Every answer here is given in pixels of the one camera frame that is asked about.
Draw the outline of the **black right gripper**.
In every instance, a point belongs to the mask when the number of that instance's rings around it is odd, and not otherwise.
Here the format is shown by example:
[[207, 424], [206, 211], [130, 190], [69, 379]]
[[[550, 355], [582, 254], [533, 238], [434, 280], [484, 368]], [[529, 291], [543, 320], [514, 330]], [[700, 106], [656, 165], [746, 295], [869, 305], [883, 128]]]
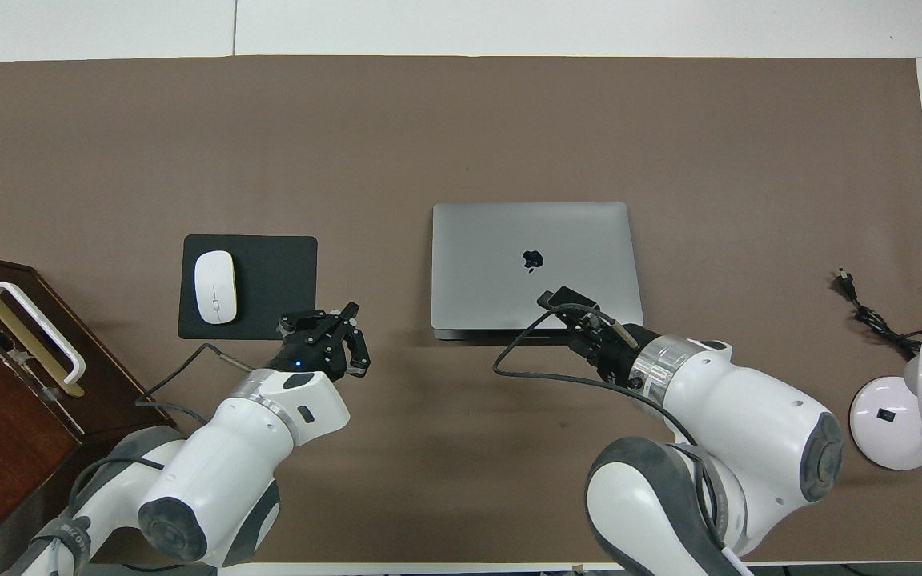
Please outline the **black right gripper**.
[[604, 382], [627, 390], [643, 389], [643, 376], [633, 374], [633, 364], [647, 346], [647, 328], [603, 320], [591, 313], [599, 310], [594, 300], [567, 286], [544, 291], [537, 305], [552, 314], [563, 313], [571, 335], [568, 347], [586, 358]]

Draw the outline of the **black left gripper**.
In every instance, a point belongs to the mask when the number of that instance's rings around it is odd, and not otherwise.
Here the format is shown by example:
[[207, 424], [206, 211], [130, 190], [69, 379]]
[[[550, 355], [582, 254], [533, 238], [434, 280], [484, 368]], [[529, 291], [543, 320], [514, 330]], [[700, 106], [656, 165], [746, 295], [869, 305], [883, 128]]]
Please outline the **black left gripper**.
[[[322, 372], [332, 382], [347, 374], [365, 376], [372, 362], [363, 332], [352, 326], [358, 312], [358, 303], [348, 302], [343, 310], [282, 314], [277, 324], [277, 331], [283, 337], [282, 347], [267, 362], [267, 367], [281, 372]], [[341, 330], [345, 324], [351, 326], [347, 333]], [[349, 351], [348, 367], [344, 339]]]

